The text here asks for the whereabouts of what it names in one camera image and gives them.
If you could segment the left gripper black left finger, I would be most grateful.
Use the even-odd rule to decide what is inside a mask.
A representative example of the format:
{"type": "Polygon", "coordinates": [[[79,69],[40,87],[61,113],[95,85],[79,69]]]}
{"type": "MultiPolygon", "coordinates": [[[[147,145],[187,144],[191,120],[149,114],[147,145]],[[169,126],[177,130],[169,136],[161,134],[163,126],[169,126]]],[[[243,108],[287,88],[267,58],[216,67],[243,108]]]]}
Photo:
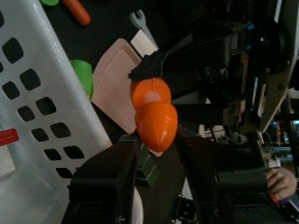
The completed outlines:
{"type": "Polygon", "coordinates": [[[139,137],[131,134],[83,164],[61,224],[132,224],[137,159],[139,137]]]}

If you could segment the person's bare hand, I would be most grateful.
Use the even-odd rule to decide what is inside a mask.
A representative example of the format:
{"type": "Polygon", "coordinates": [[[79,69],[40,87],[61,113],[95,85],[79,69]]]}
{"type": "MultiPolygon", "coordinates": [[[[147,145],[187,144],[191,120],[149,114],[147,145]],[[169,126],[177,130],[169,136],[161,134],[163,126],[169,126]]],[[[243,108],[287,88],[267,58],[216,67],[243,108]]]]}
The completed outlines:
{"type": "Polygon", "coordinates": [[[265,171],[265,182],[269,194],[273,195],[277,200],[284,200],[295,194],[296,178],[286,168],[268,168],[265,171]]]}

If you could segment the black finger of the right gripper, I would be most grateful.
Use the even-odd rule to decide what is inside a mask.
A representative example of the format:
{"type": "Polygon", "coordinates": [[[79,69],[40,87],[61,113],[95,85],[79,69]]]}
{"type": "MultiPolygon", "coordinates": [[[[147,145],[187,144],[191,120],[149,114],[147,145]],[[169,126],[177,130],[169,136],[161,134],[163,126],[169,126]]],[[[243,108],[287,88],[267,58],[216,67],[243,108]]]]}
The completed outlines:
{"type": "Polygon", "coordinates": [[[165,57],[167,54],[159,51],[153,52],[151,55],[145,55],[128,75],[131,81],[143,81],[161,77],[165,57]]]}
{"type": "Polygon", "coordinates": [[[196,94],[197,96],[204,96],[205,83],[199,80],[175,80],[171,83],[172,98],[179,99],[189,94],[196,94]]]}

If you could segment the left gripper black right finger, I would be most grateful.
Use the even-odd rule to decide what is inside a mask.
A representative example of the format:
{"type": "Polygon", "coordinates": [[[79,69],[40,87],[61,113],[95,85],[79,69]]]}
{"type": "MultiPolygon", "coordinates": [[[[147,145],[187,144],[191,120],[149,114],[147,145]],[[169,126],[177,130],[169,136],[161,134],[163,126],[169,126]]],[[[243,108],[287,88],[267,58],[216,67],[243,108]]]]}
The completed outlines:
{"type": "Polygon", "coordinates": [[[271,199],[256,146],[223,145],[180,128],[176,149],[199,224],[292,224],[271,199]]]}

